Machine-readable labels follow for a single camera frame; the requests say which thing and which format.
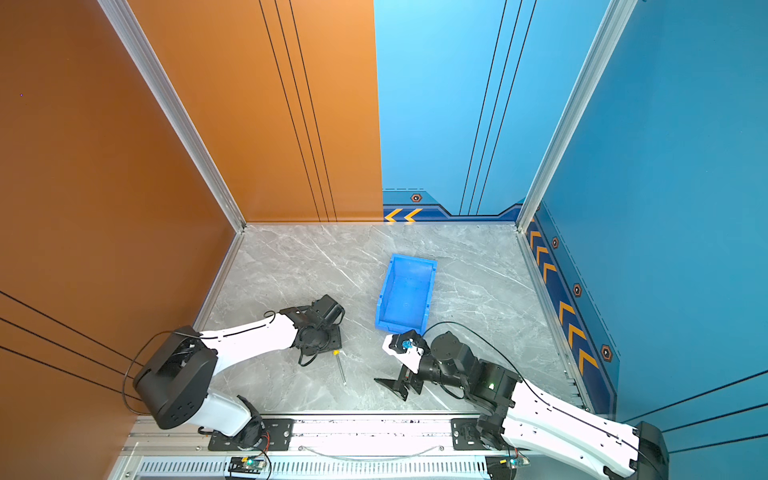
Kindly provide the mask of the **yellow handled screwdriver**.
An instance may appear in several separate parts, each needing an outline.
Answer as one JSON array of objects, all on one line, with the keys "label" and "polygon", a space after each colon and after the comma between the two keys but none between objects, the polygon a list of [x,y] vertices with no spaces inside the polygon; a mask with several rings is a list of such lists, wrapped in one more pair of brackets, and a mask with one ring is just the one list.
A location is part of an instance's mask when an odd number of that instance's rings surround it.
[{"label": "yellow handled screwdriver", "polygon": [[346,378],[346,375],[345,375],[344,370],[343,370],[343,364],[342,364],[342,360],[341,360],[341,351],[340,350],[334,350],[333,351],[333,356],[334,356],[334,358],[336,360],[336,364],[337,364],[337,367],[338,367],[339,376],[340,376],[342,385],[346,386],[347,385],[347,378]]}]

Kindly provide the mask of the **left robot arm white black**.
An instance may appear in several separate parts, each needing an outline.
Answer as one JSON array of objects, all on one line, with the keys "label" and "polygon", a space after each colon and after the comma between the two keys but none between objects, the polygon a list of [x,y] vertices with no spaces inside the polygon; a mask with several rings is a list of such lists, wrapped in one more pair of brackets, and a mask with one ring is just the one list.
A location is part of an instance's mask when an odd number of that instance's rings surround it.
[{"label": "left robot arm white black", "polygon": [[263,416],[244,396],[215,391],[212,379],[273,351],[296,349],[301,367],[341,347],[343,306],[328,295],[309,305],[267,311],[253,322],[221,330],[173,330],[133,380],[148,414],[162,430],[194,425],[237,449],[267,445]]}]

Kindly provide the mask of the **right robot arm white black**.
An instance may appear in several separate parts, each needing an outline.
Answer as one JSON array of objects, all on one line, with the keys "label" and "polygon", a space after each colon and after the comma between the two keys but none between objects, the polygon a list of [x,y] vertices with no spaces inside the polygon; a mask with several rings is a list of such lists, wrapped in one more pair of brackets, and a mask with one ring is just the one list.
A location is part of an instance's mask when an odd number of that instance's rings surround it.
[{"label": "right robot arm white black", "polygon": [[515,370],[480,359],[453,333],[427,342],[417,331],[389,334],[383,351],[397,359],[395,379],[378,384],[407,399],[425,383],[480,409],[457,432],[471,445],[545,455],[595,479],[666,479],[670,460],[662,432],[642,422],[615,422],[536,387]]}]

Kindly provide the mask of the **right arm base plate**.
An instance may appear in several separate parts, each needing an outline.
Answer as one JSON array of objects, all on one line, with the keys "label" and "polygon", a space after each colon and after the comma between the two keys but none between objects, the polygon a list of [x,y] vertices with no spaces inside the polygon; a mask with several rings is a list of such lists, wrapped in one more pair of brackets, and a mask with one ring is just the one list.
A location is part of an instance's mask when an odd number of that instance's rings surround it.
[{"label": "right arm base plate", "polygon": [[502,437],[501,426],[485,417],[452,418],[450,426],[453,448],[457,451],[510,449]]}]

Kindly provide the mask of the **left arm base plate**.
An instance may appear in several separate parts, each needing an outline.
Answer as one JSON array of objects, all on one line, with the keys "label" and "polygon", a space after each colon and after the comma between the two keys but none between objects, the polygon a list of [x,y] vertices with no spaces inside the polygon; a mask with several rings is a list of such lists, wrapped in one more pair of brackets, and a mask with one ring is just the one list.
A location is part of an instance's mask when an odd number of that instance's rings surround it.
[{"label": "left arm base plate", "polygon": [[209,451],[266,451],[283,452],[290,446],[295,421],[291,418],[267,418],[250,421],[244,429],[232,436],[214,431]]}]

